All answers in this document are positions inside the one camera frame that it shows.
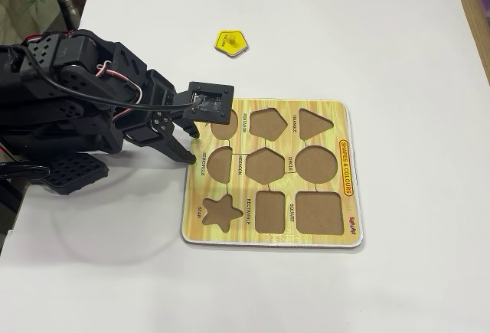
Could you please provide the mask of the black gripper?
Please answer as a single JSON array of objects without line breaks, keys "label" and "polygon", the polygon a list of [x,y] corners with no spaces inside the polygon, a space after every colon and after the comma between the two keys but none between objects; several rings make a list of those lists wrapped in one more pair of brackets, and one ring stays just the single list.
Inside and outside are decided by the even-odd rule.
[{"label": "black gripper", "polygon": [[[174,106],[190,103],[186,93],[177,93],[174,85],[156,70],[148,70],[142,87],[143,105]],[[125,139],[137,146],[150,146],[171,160],[187,165],[194,164],[196,157],[175,137],[175,125],[189,136],[198,139],[199,130],[192,119],[184,117],[184,110],[166,112],[132,110],[122,118],[122,133]]]}]

